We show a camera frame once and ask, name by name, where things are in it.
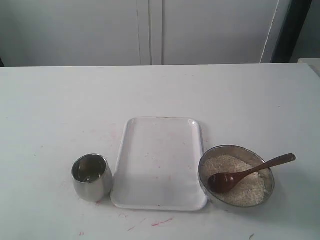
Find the white cabinet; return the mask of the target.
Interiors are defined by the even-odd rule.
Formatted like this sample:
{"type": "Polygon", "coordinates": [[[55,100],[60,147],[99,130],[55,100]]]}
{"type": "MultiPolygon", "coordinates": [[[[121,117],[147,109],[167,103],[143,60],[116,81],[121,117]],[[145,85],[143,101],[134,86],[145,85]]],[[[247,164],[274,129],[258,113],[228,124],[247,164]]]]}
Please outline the white cabinet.
{"type": "Polygon", "coordinates": [[[270,63],[289,0],[3,0],[7,67],[270,63]]]}

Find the white uncooked rice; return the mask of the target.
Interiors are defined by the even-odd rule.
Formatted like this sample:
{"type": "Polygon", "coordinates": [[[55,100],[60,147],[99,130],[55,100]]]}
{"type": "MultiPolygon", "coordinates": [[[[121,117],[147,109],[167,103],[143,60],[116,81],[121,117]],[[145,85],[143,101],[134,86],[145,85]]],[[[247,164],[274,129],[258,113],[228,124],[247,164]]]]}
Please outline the white uncooked rice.
{"type": "MultiPolygon", "coordinates": [[[[237,173],[251,169],[250,164],[230,156],[221,155],[206,160],[201,165],[201,175],[204,183],[216,173],[237,173]]],[[[219,200],[230,205],[249,207],[260,204],[265,197],[265,184],[261,175],[255,172],[240,181],[232,190],[226,193],[213,193],[219,200]]]]}

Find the steel bowl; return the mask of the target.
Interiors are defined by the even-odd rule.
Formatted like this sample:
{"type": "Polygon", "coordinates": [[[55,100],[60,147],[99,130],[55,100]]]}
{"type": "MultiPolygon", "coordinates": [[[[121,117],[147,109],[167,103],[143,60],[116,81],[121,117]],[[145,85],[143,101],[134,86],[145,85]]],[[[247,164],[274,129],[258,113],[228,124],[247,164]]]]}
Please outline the steel bowl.
{"type": "Polygon", "coordinates": [[[236,145],[220,145],[213,147],[209,149],[200,159],[199,165],[198,165],[198,180],[200,183],[200,186],[207,196],[208,200],[212,202],[215,206],[224,208],[226,210],[249,210],[255,207],[260,207],[262,204],[266,203],[268,199],[271,197],[274,187],[275,187],[275,180],[274,175],[270,169],[264,169],[261,171],[258,171],[257,173],[260,174],[264,181],[264,199],[261,203],[251,206],[238,206],[238,205],[232,205],[227,202],[224,202],[220,199],[218,199],[216,196],[213,195],[214,192],[212,192],[209,188],[208,181],[207,184],[205,184],[202,173],[201,173],[201,166],[202,164],[210,159],[210,158],[216,158],[221,155],[229,155],[232,157],[235,157],[239,160],[242,160],[243,162],[249,164],[253,167],[259,166],[263,164],[265,161],[255,154],[254,152],[240,146],[236,145]]]}

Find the white rectangular plastic tray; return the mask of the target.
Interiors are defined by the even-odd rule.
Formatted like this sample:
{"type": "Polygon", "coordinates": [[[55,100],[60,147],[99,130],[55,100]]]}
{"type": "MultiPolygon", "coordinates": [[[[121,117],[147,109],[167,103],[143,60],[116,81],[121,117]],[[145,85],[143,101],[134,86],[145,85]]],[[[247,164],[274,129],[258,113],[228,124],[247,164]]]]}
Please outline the white rectangular plastic tray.
{"type": "Polygon", "coordinates": [[[195,212],[207,204],[198,179],[199,123],[188,117],[127,121],[110,199],[122,209],[195,212]]]}

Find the steel cup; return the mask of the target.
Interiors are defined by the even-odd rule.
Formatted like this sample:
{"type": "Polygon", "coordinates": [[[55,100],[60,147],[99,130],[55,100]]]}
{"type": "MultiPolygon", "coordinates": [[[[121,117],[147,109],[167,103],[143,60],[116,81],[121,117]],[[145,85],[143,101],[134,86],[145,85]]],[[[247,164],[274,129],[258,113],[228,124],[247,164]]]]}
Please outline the steel cup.
{"type": "Polygon", "coordinates": [[[113,174],[102,155],[90,153],[80,157],[71,168],[77,195],[87,202],[99,202],[113,187],[113,174]]]}

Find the brown wooden spoon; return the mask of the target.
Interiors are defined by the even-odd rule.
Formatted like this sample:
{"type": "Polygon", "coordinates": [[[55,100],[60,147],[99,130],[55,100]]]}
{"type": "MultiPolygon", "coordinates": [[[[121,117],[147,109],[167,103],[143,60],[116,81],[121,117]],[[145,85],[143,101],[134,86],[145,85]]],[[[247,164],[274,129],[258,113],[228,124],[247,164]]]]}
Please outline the brown wooden spoon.
{"type": "Polygon", "coordinates": [[[295,161],[296,159],[297,157],[293,153],[288,153],[278,156],[274,159],[269,160],[268,162],[265,162],[246,171],[216,173],[208,179],[208,186],[212,192],[217,194],[224,194],[231,191],[240,181],[253,173],[290,163],[295,161]]]}

